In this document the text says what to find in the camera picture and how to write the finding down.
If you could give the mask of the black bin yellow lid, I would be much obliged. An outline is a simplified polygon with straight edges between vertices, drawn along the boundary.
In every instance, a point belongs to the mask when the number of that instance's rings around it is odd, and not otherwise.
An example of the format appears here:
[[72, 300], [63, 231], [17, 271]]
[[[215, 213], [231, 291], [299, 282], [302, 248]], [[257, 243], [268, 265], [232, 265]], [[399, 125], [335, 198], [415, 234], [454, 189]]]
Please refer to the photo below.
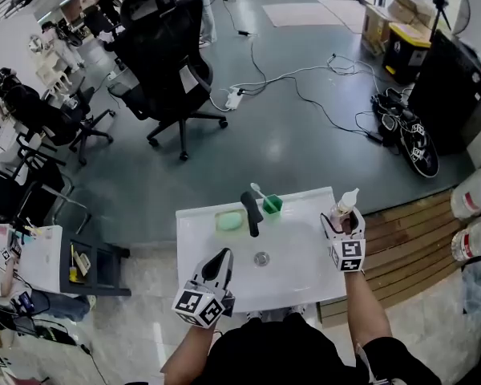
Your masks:
[[430, 38], [420, 30], [391, 22], [382, 67], [397, 83], [413, 83], [429, 49]]

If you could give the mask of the heap of spare grippers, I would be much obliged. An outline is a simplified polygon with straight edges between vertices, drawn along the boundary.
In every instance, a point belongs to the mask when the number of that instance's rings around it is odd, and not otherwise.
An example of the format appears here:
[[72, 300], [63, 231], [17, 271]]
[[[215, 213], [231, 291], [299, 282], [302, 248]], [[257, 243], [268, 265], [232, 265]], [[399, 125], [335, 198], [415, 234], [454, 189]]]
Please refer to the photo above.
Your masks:
[[386, 147], [396, 146], [419, 175], [433, 178], [439, 171], [439, 156], [422, 121], [393, 88], [371, 97], [372, 112], [378, 120], [378, 135]]

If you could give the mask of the person's left forearm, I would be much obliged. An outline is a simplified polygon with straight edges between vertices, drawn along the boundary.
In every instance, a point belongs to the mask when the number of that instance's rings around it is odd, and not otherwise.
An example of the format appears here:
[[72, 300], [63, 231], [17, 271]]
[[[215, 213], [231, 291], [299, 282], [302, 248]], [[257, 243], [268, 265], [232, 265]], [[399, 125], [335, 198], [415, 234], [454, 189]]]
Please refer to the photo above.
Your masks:
[[191, 326], [181, 344], [161, 368], [165, 377], [191, 377], [201, 373], [215, 329], [215, 322], [209, 328]]

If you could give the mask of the black faucet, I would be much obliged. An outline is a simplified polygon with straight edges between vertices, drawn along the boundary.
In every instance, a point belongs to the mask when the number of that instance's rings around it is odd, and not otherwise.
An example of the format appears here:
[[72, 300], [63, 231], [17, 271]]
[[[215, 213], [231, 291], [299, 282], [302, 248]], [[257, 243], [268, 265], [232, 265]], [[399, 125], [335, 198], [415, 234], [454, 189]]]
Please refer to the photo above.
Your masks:
[[258, 208], [257, 202], [250, 192], [243, 192], [240, 198], [240, 202], [247, 212], [250, 236], [258, 237], [258, 224], [261, 223], [264, 218]]

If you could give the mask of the black mesh office chair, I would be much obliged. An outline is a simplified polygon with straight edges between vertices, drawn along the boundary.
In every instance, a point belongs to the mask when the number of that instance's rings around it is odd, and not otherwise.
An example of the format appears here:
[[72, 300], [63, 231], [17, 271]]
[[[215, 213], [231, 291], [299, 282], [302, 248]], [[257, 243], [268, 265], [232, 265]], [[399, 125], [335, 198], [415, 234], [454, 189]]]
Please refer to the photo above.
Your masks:
[[111, 44], [138, 83], [134, 87], [114, 83], [108, 92], [138, 120], [158, 121], [147, 136], [153, 147], [159, 133], [178, 124], [182, 161], [188, 159], [187, 120], [217, 120], [221, 128], [228, 125], [224, 115], [200, 110], [210, 99], [213, 80], [212, 66], [199, 48], [202, 9], [202, 0], [123, 0], [124, 30]]

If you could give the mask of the clear pink bottle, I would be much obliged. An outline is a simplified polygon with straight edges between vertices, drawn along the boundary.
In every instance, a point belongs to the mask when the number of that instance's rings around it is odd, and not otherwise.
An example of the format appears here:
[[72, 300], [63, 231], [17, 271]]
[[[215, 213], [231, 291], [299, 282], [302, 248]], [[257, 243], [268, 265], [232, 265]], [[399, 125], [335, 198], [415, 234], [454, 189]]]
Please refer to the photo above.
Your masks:
[[345, 192], [330, 210], [329, 220], [336, 232], [345, 233], [351, 230], [350, 215], [357, 203], [358, 193], [359, 188]]

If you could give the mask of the clear water jug red cap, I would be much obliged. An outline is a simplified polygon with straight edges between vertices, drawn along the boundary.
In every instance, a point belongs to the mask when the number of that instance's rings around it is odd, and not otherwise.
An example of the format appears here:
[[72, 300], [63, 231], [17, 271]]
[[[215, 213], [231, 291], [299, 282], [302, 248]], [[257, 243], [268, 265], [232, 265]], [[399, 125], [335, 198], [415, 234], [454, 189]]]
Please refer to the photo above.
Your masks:
[[481, 168], [459, 184], [451, 194], [454, 217], [464, 220], [481, 213]]
[[454, 235], [451, 254], [456, 261], [468, 261], [481, 256], [481, 218]]

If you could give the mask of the pale floor rug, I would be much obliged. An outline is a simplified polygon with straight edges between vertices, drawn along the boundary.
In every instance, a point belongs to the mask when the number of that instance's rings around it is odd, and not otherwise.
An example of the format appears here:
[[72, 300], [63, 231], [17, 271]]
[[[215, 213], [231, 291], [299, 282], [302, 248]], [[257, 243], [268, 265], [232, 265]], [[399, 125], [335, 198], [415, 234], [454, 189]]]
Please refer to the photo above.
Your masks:
[[318, 0], [332, 12], [352, 33], [362, 34], [366, 7], [357, 1]]

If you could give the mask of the cardboard box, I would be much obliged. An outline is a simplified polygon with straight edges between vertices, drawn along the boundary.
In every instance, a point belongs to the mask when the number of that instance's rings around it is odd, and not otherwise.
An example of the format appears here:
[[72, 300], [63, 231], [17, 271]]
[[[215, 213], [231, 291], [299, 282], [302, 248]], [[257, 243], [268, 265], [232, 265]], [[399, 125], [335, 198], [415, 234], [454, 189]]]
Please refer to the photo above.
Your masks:
[[431, 28], [436, 15], [436, 9], [429, 0], [391, 0], [386, 8], [399, 21], [422, 23], [426, 28]]
[[366, 5], [362, 25], [362, 44], [374, 56], [383, 54], [389, 38], [389, 24], [394, 17], [388, 9], [380, 6]]

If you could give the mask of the green soap bar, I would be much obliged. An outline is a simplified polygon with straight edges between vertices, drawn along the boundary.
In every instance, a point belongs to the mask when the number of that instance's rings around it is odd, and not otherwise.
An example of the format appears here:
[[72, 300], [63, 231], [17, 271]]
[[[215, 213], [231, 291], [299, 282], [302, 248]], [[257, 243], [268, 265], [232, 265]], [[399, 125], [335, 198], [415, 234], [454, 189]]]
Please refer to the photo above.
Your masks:
[[217, 232], [232, 232], [243, 225], [244, 218], [240, 211], [234, 210], [217, 213], [215, 215], [215, 221]]

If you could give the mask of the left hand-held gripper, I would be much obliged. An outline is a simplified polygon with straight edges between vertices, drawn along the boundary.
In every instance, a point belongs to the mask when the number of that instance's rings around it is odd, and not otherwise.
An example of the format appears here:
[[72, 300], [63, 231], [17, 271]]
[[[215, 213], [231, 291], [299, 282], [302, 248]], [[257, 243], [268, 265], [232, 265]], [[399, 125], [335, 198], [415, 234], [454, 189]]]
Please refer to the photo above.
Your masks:
[[233, 253], [223, 248], [201, 261], [193, 280], [178, 290], [172, 310], [187, 324], [208, 329], [221, 316], [232, 316], [235, 296], [228, 290], [232, 279]]

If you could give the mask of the white washbasin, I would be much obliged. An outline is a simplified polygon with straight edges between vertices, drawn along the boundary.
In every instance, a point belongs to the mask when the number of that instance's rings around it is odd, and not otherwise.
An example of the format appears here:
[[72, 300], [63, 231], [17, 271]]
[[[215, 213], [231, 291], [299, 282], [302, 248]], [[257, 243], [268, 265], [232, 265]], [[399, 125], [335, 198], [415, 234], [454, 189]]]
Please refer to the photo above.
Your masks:
[[[334, 203], [331, 187], [281, 196], [277, 215], [265, 215], [259, 236], [249, 233], [247, 212], [240, 202], [176, 212], [178, 282], [192, 278], [196, 265], [223, 248], [233, 253], [229, 290], [236, 313], [275, 310], [342, 298], [344, 278], [329, 255], [329, 242], [320, 214]], [[215, 215], [238, 210], [243, 225], [232, 232], [217, 232]], [[258, 267], [254, 255], [266, 252], [267, 266]]]

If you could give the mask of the wooden slat platform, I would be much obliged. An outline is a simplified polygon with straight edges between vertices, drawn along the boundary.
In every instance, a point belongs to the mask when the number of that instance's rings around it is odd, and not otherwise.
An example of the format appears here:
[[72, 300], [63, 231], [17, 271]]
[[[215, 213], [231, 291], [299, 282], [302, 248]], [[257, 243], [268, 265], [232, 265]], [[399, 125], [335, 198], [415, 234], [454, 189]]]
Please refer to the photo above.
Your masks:
[[451, 240], [464, 226], [451, 211], [451, 193], [449, 188], [364, 216], [363, 269], [383, 307], [422, 293], [462, 266], [451, 254]]

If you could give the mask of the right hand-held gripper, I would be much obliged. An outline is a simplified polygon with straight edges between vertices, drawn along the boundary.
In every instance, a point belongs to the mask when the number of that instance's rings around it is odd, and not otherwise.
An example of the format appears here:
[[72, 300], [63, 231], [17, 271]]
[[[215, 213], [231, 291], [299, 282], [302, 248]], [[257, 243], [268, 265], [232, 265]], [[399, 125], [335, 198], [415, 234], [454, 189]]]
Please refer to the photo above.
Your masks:
[[353, 207], [350, 215], [350, 236], [338, 237], [331, 220], [320, 214], [321, 225], [329, 242], [329, 255], [339, 272], [352, 273], [362, 270], [366, 257], [366, 222], [360, 211]]

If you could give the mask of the white power strip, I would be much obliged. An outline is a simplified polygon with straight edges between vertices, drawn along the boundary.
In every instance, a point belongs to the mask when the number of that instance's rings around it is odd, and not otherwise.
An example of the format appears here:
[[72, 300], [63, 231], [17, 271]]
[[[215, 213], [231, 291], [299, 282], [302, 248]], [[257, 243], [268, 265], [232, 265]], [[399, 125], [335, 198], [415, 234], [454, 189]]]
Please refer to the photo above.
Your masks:
[[227, 100], [225, 103], [225, 108], [227, 111], [234, 111], [238, 108], [242, 98], [244, 96], [243, 90], [241, 88], [231, 88]]

